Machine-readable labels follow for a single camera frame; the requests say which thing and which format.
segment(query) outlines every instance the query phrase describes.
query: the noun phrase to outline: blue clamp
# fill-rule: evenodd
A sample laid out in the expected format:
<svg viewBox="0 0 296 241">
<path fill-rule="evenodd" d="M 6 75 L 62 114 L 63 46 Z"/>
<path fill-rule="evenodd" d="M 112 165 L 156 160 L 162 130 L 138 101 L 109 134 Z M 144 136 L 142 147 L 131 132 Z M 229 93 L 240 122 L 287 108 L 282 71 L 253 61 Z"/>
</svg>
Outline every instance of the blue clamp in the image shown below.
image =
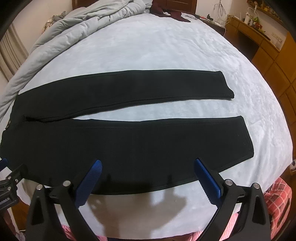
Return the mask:
<svg viewBox="0 0 296 241">
<path fill-rule="evenodd" d="M 83 206 L 86 203 L 89 195 L 91 194 L 101 176 L 102 168 L 102 162 L 100 160 L 96 160 L 96 162 L 92 165 L 88 173 L 85 175 L 84 179 L 77 187 L 75 191 L 76 208 Z"/>
</svg>

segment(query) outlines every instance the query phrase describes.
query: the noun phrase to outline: bed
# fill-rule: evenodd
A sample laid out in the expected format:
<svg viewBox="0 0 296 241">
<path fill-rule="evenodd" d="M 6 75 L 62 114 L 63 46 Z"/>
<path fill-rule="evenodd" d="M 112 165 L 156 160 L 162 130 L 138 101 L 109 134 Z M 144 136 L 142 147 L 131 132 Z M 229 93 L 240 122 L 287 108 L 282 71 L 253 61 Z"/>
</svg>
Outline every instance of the bed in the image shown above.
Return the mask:
<svg viewBox="0 0 296 241">
<path fill-rule="evenodd" d="M 73 0 L 76 6 L 92 2 Z M 243 116 L 254 157 L 221 173 L 237 185 L 257 182 L 266 191 L 292 162 L 292 141 L 281 107 L 258 70 L 215 30 L 182 14 L 190 23 L 159 18 L 144 11 L 94 31 L 32 74 L 21 88 L 64 78 L 124 70 L 192 69 L 222 71 L 235 93 L 233 100 L 187 100 L 133 106 L 77 117 L 113 121 Z M 33 58 L 42 48 L 29 56 Z M 26 65 L 21 72 L 26 72 Z M 6 91 L 15 88 L 10 83 Z M 0 106 L 7 104 L 2 97 Z M 13 103 L 0 122 L 5 129 Z M 1 174 L 9 173 L 5 169 Z M 37 183 L 23 180 L 18 196 L 29 204 Z M 56 206 L 63 225 L 67 221 Z M 216 207 L 198 181 L 166 190 L 131 195 L 91 195 L 80 212 L 96 235 L 154 239 L 202 231 Z"/>
</svg>

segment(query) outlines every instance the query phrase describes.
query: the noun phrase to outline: white wall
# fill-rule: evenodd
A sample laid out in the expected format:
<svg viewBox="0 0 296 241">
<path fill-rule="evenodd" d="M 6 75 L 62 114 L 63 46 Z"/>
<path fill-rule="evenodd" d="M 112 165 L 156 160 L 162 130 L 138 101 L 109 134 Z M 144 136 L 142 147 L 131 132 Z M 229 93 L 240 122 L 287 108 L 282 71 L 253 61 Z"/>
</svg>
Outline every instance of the white wall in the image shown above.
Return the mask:
<svg viewBox="0 0 296 241">
<path fill-rule="evenodd" d="M 219 0 L 198 0 L 197 5 L 196 5 L 196 14 L 207 17 L 208 14 L 214 19 L 214 21 L 223 23 L 223 21 L 226 20 L 227 15 L 229 14 L 230 7 L 232 1 L 237 1 L 237 0 L 221 0 L 221 4 L 223 5 L 226 14 L 224 14 L 220 20 L 218 18 L 218 9 L 217 7 L 214 10 L 214 5 L 219 3 Z"/>
<path fill-rule="evenodd" d="M 32 0 L 13 21 L 25 48 L 28 51 L 31 49 L 48 19 L 71 10 L 72 0 Z"/>
<path fill-rule="evenodd" d="M 250 5 L 246 3 L 246 0 L 233 0 L 229 14 L 240 17 L 241 13 L 242 18 L 244 18 L 246 16 L 246 12 L 248 11 L 248 7 L 250 7 Z M 253 15 L 254 11 L 249 9 L 249 13 Z M 266 31 L 265 34 L 271 39 L 271 42 L 274 44 L 276 43 L 276 39 L 272 36 L 272 33 L 275 33 L 283 40 L 283 45 L 286 40 L 288 31 L 282 25 L 280 25 L 278 22 L 265 15 L 264 13 L 260 11 L 256 11 L 256 13 L 259 15 L 262 29 Z"/>
<path fill-rule="evenodd" d="M 2 94 L 5 86 L 7 85 L 7 80 L 4 77 L 3 73 L 0 70 L 0 94 Z"/>
</svg>

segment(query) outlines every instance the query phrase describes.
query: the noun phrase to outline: red plaid fabric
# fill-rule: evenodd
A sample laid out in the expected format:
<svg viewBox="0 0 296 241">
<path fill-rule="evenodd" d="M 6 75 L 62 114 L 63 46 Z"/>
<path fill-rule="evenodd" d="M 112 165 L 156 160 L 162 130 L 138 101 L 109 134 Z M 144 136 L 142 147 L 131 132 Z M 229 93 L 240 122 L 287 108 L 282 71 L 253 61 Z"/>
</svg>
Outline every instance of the red plaid fabric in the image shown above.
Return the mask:
<svg viewBox="0 0 296 241">
<path fill-rule="evenodd" d="M 271 238 L 273 238 L 287 219 L 291 205 L 292 189 L 288 186 L 288 184 L 285 183 L 283 179 L 279 177 L 275 183 L 264 193 L 264 199 L 267 204 L 268 212 L 271 215 Z M 228 225 L 224 230 L 222 237 L 220 238 L 220 241 L 229 238 L 237 217 L 238 213 L 235 213 L 231 216 Z M 70 228 L 63 225 L 63 229 L 67 238 L 75 241 Z M 195 241 L 201 235 L 201 233 L 202 231 L 165 238 L 165 241 Z M 98 236 L 98 239 L 100 241 L 107 241 L 107 238 L 103 236 Z"/>
<path fill-rule="evenodd" d="M 264 199 L 271 215 L 271 238 L 278 233 L 287 219 L 292 200 L 292 189 L 280 177 L 264 193 Z"/>
</svg>

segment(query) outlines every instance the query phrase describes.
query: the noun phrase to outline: screw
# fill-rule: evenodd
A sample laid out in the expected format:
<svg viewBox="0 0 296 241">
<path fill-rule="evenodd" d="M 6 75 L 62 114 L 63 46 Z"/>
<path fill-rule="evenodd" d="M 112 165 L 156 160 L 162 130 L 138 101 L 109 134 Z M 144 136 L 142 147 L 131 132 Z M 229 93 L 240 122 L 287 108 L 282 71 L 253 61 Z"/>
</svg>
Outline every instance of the screw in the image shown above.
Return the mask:
<svg viewBox="0 0 296 241">
<path fill-rule="evenodd" d="M 63 182 L 63 186 L 64 186 L 64 187 L 68 187 L 68 186 L 70 186 L 70 185 L 71 185 L 71 182 L 68 181 L 68 180 Z"/>
<path fill-rule="evenodd" d="M 256 188 L 256 189 L 259 189 L 259 188 L 260 188 L 260 185 L 259 185 L 258 183 L 254 183 L 253 186 L 254 186 L 254 188 Z"/>
<path fill-rule="evenodd" d="M 42 184 L 39 184 L 39 185 L 37 185 L 37 187 L 36 187 L 37 190 L 41 190 L 42 188 L 43 188 L 43 185 L 42 185 Z"/>
<path fill-rule="evenodd" d="M 231 186 L 233 184 L 233 181 L 231 181 L 230 179 L 226 179 L 225 183 L 227 186 Z"/>
</svg>

